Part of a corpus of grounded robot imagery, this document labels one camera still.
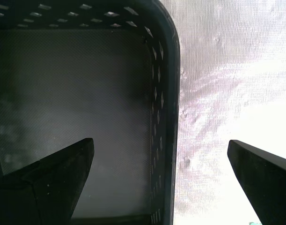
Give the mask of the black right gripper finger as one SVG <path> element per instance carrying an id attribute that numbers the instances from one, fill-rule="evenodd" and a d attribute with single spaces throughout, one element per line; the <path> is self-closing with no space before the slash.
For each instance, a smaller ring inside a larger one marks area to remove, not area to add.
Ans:
<path id="1" fill-rule="evenodd" d="M 286 225 L 286 159 L 238 140 L 227 157 L 263 225 Z"/>
<path id="2" fill-rule="evenodd" d="M 94 157 L 92 138 L 80 140 L 0 177 L 0 225 L 67 225 Z"/>

